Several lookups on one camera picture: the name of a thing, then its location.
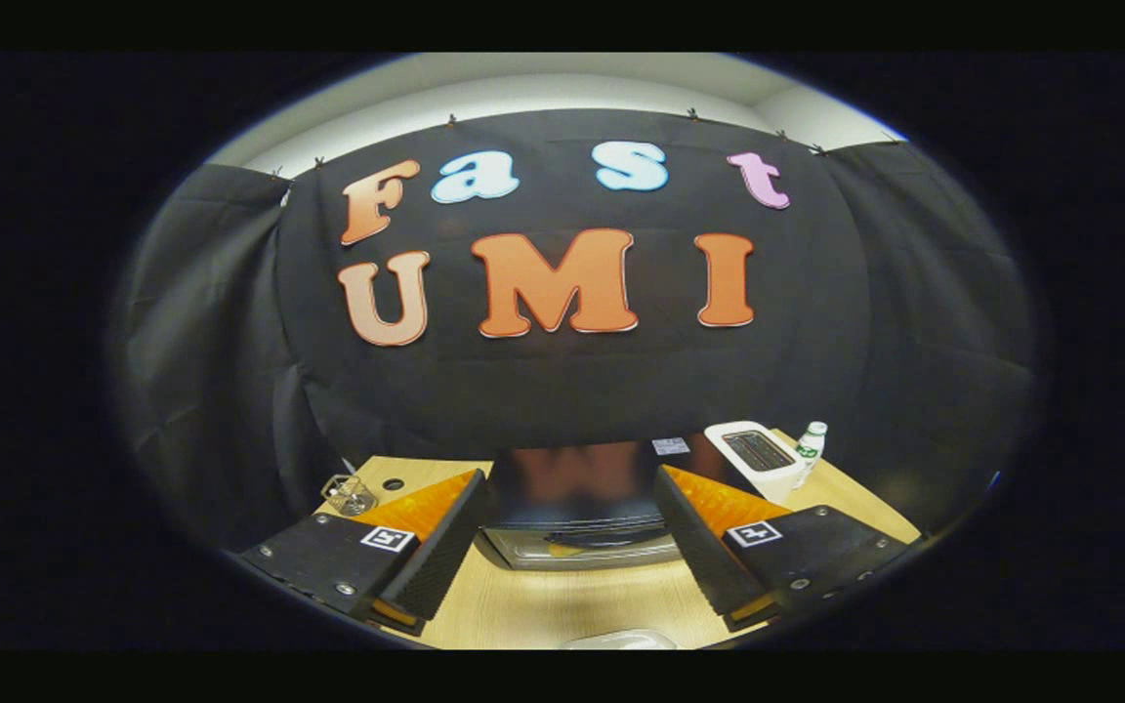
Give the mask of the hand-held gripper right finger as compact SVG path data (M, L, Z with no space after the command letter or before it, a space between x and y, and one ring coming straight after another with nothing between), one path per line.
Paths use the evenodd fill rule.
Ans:
M838 508L790 511L670 466L655 477L655 501L702 595L732 631L826 609L909 551Z

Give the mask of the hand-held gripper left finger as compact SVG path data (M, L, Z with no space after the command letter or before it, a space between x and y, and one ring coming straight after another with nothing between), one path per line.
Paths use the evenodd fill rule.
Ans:
M420 636L488 512L480 469L356 517L312 515L242 552L250 568L358 622Z

